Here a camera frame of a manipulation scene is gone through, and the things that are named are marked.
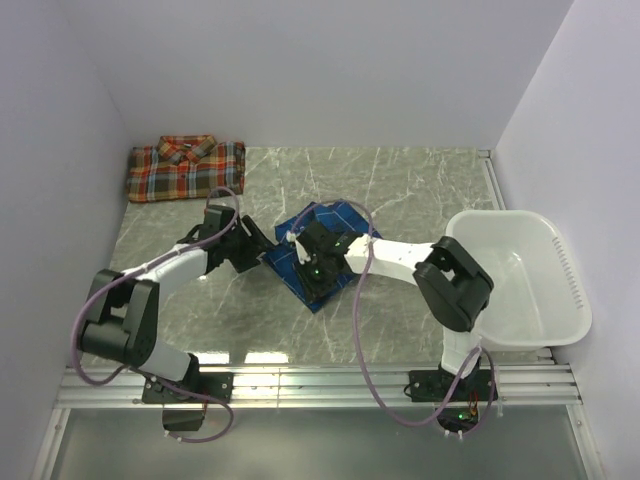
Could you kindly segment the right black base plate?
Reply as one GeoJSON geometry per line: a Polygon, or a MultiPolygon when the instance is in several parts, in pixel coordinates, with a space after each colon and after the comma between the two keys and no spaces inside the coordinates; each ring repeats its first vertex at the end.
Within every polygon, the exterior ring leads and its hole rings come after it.
{"type": "MultiPolygon", "coordinates": [[[[409,383],[404,387],[403,393],[412,402],[441,403],[447,395],[454,375],[443,370],[411,370],[409,383]]],[[[459,381],[451,402],[466,402],[478,400],[487,402],[489,398],[498,399],[497,389],[493,386],[493,378],[490,370],[477,370],[468,377],[459,381]]]]}

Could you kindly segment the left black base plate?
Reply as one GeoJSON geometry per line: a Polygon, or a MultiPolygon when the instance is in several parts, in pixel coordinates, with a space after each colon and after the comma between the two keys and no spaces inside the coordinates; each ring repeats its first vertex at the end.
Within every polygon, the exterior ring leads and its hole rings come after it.
{"type": "Polygon", "coordinates": [[[231,399],[234,374],[231,372],[201,373],[195,382],[171,382],[169,387],[160,381],[145,382],[141,401],[143,404],[189,404],[202,403],[201,396],[213,397],[227,403],[231,399]]]}

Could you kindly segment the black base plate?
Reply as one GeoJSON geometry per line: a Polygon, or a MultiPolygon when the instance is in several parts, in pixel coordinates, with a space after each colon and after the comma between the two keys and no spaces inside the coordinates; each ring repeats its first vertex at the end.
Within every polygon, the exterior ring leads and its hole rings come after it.
{"type": "Polygon", "coordinates": [[[171,382],[169,387],[160,381],[145,382],[141,401],[143,404],[189,404],[202,403],[201,396],[213,397],[227,403],[231,399],[234,374],[231,372],[201,373],[195,382],[171,382]]]}
{"type": "MultiPolygon", "coordinates": [[[[412,402],[441,403],[447,395],[454,375],[443,370],[411,370],[409,383],[404,387],[403,393],[412,402]]],[[[487,402],[489,398],[498,399],[497,389],[493,386],[493,378],[490,370],[477,370],[468,377],[459,381],[451,402],[466,402],[478,400],[487,402]]]]}

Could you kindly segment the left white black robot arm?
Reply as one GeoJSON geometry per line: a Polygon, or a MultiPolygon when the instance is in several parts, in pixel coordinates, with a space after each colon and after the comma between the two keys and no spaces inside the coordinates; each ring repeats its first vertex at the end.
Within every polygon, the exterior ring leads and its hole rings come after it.
{"type": "Polygon", "coordinates": [[[207,207],[204,220],[166,253],[138,267],[96,274],[72,330],[72,351],[165,381],[177,401],[192,401],[202,386],[199,361],[158,339],[160,303],[226,261],[243,273],[274,248],[250,216],[207,207]]]}

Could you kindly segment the white plastic basin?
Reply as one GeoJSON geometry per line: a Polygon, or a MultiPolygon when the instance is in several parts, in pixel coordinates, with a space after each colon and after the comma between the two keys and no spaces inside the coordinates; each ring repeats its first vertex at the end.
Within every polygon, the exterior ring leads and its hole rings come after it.
{"type": "Polygon", "coordinates": [[[581,341],[592,310],[558,228],[524,210],[467,210],[447,224],[494,289],[475,331],[490,351],[534,351],[581,341]]]}

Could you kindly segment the blue plaid long sleeve shirt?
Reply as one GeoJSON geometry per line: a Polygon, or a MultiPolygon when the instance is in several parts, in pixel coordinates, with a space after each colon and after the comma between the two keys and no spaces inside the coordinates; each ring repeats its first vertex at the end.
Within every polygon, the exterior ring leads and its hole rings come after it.
{"type": "Polygon", "coordinates": [[[316,313],[323,308],[332,296],[346,287],[356,275],[350,281],[345,282],[343,286],[338,287],[324,301],[310,303],[305,299],[302,285],[294,270],[294,265],[298,262],[295,247],[285,240],[285,234],[288,230],[302,232],[313,220],[319,221],[333,232],[355,231],[362,234],[370,233],[375,238],[378,238],[380,233],[376,228],[370,226],[369,222],[351,204],[345,201],[336,201],[330,205],[320,205],[312,202],[303,212],[275,227],[278,243],[275,249],[264,255],[263,260],[289,290],[302,301],[305,307],[316,313]]]}

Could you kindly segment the orange plaid shirt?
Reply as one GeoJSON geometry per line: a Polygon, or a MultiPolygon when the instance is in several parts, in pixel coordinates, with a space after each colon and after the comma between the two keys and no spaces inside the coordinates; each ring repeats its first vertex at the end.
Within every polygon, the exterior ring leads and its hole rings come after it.
{"type": "Polygon", "coordinates": [[[133,203],[243,193],[246,147],[212,135],[162,136],[155,145],[135,147],[128,159],[126,190],[133,203]]]}

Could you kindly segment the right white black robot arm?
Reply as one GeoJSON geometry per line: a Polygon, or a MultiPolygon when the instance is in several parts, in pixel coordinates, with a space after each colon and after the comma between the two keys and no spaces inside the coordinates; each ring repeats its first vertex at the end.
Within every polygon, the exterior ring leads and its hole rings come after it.
{"type": "Polygon", "coordinates": [[[325,297],[341,275],[377,275],[416,286],[443,327],[442,391],[460,400],[474,390],[473,371],[481,356],[474,327],[494,282],[457,240],[443,236],[435,243],[404,243],[355,231],[332,232],[318,221],[287,240],[295,246],[294,269],[311,301],[325,297]]]}

